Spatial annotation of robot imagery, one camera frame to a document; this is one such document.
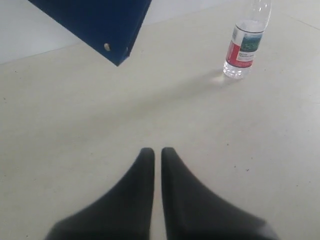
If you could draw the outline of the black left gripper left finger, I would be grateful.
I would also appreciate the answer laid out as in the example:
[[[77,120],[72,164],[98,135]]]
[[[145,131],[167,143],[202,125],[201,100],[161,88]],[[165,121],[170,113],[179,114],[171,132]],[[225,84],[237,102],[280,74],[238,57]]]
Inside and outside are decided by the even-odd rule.
[[[155,187],[155,153],[142,148],[125,175],[100,199],[59,222],[47,240],[148,240]]]

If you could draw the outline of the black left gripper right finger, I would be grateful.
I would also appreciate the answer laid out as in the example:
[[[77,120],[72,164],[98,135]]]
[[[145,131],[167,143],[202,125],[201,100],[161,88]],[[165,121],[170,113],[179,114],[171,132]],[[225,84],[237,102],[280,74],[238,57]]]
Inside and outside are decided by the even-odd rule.
[[[277,240],[264,220],[225,201],[187,168],[176,150],[161,151],[161,192],[169,240]]]

